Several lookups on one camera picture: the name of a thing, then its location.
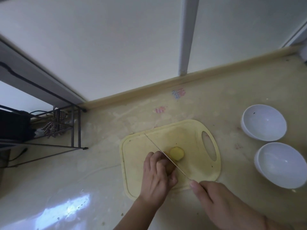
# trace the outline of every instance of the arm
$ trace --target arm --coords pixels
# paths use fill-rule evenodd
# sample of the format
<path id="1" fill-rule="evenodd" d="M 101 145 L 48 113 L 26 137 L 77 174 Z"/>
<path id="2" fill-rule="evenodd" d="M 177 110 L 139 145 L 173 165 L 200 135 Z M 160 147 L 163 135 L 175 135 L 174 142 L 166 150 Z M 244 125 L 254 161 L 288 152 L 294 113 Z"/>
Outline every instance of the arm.
<path id="1" fill-rule="evenodd" d="M 221 230 L 287 230 L 268 219 L 217 182 L 191 181 L 190 186 L 210 220 Z"/>
<path id="2" fill-rule="evenodd" d="M 146 230 L 157 210 L 163 204 L 170 189 L 178 182 L 173 167 L 168 176 L 166 167 L 171 162 L 162 152 L 150 152 L 143 166 L 140 196 L 114 230 Z"/>

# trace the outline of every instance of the person's left hand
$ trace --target person's left hand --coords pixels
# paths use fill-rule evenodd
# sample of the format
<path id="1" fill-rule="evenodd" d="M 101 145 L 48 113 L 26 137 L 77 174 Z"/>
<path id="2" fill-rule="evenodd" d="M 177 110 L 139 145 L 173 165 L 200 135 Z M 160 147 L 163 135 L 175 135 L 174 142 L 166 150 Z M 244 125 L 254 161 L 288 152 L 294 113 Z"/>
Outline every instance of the person's left hand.
<path id="1" fill-rule="evenodd" d="M 148 153 L 144 161 L 142 187 L 138 199 L 156 210 L 163 204 L 170 189 L 178 182 L 175 170 L 167 176 L 166 166 L 169 163 L 172 162 L 160 151 Z"/>

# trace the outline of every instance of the bowl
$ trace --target bowl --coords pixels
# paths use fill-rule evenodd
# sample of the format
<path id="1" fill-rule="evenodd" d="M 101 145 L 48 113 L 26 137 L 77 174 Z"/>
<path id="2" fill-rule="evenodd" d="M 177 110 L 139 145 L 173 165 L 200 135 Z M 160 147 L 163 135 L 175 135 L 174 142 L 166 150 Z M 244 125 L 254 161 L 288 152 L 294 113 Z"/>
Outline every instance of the bowl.
<path id="1" fill-rule="evenodd" d="M 296 189 L 307 181 L 307 164 L 293 147 L 278 142 L 262 146 L 254 158 L 256 169 L 283 188 Z"/>
<path id="2" fill-rule="evenodd" d="M 282 114 L 262 104 L 250 106 L 244 111 L 241 127 L 248 136 L 264 141 L 276 141 L 287 131 L 287 123 Z"/>

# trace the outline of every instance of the yellow cutting board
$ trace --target yellow cutting board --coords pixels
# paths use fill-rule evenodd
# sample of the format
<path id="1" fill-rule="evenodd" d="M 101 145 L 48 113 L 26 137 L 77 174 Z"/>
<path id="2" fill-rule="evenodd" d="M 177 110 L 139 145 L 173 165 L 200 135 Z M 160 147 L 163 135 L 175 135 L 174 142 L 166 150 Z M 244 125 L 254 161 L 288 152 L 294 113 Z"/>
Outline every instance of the yellow cutting board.
<path id="1" fill-rule="evenodd" d="M 204 146 L 202 132 L 210 137 L 216 151 L 213 161 Z M 184 120 L 148 131 L 126 136 L 120 146 L 122 175 L 127 196 L 135 200 L 141 191 L 143 163 L 149 152 L 159 151 L 144 135 L 146 134 L 162 151 L 168 152 L 178 146 L 185 151 L 185 157 L 178 166 L 188 178 L 197 182 L 215 181 L 221 172 L 221 158 L 217 144 L 209 130 L 196 120 Z M 178 170 L 178 184 L 172 191 L 189 188 L 189 180 Z"/>

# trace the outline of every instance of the knife blade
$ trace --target knife blade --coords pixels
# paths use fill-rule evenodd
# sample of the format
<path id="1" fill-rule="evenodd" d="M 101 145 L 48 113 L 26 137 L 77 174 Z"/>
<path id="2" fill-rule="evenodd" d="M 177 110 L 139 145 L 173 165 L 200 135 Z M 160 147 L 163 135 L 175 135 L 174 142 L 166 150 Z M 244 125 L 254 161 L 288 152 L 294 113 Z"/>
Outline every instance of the knife blade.
<path id="1" fill-rule="evenodd" d="M 159 149 L 159 147 L 151 140 L 151 139 L 149 139 L 153 144 L 154 144 L 154 146 L 156 146 L 157 147 L 157 149 Z M 184 176 L 186 176 L 187 177 L 187 179 L 190 179 L 190 178 L 188 178 L 188 176 L 178 167 L 178 165 L 175 163 L 175 162 L 173 162 L 173 160 L 165 153 L 165 152 L 163 152 L 161 149 L 159 149 L 159 151 L 160 152 L 162 152 L 179 170 L 180 170 L 180 172 L 182 172 L 183 174 L 184 174 Z"/>

